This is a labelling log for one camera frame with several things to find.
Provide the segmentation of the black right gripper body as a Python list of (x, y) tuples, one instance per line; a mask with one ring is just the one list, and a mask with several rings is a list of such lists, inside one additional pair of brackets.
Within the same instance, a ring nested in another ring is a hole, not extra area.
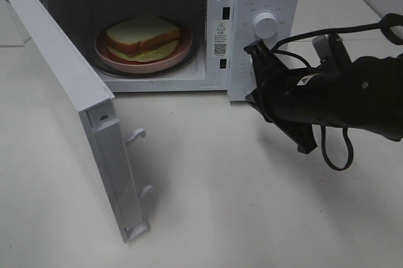
[(275, 107), (279, 104), (280, 86), (288, 68), (281, 60), (271, 60), (268, 63), (252, 60), (256, 88), (246, 96), (246, 102), (262, 115), (268, 123), (292, 123), (278, 114)]

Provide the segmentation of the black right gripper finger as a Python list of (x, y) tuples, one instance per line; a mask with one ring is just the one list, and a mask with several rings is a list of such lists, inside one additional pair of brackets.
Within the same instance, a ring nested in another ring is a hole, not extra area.
[(250, 55), (255, 70), (283, 70), (283, 63), (263, 40), (256, 40), (246, 45), (244, 51)]
[(311, 151), (317, 148), (312, 125), (281, 119), (275, 119), (274, 124), (288, 138), (296, 143), (298, 152), (302, 154), (309, 154)]

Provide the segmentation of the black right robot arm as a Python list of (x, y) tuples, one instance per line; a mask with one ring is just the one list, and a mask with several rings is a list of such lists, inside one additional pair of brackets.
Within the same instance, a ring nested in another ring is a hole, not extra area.
[(256, 88), (246, 101), (307, 154), (316, 147), (312, 125), (357, 128), (402, 140), (402, 56), (350, 61), (335, 44), (316, 68), (289, 69), (263, 41), (244, 47)]

